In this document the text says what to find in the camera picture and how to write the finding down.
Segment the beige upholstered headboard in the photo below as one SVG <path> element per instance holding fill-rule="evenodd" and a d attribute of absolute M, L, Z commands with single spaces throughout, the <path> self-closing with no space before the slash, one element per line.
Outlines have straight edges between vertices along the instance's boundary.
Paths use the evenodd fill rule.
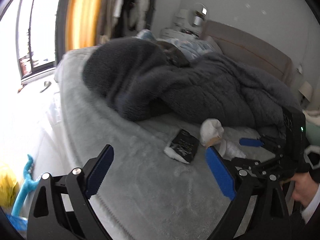
<path fill-rule="evenodd" d="M 267 42 L 234 27 L 207 21 L 200 39 L 211 36 L 224 55 L 237 62 L 261 68 L 290 86 L 291 59 Z"/>

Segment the plastic bag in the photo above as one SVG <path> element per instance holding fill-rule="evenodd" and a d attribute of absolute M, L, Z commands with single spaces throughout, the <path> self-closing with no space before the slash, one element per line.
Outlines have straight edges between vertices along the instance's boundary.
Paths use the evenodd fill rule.
<path fill-rule="evenodd" d="M 0 206 L 9 208 L 13 205 L 19 187 L 17 178 L 10 167 L 0 161 Z"/>

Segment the fluffy blanket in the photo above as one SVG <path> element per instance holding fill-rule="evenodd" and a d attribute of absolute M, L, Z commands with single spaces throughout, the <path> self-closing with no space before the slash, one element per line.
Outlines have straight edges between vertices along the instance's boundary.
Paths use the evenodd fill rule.
<path fill-rule="evenodd" d="M 171 109 L 189 122 L 216 118 L 223 126 L 282 128 L 281 106 L 300 109 L 277 78 L 224 55 L 207 53 L 190 68 L 166 64 L 165 54 L 149 41 L 115 39 L 93 52 L 83 80 L 131 121 Z"/>

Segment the wall outlet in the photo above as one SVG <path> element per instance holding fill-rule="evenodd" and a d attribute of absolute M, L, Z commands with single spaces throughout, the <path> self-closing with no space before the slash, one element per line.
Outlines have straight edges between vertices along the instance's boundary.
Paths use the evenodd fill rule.
<path fill-rule="evenodd" d="M 302 68 L 301 65 L 299 65 L 299 66 L 297 67 L 297 71 L 298 71 L 301 75 L 303 75 L 303 68 Z"/>

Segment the window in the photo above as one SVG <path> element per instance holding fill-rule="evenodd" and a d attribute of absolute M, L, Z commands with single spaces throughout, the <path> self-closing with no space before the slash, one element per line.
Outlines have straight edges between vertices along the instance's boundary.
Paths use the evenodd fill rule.
<path fill-rule="evenodd" d="M 16 21 L 16 50 L 21 79 L 54 66 L 58 2 L 20 0 Z"/>

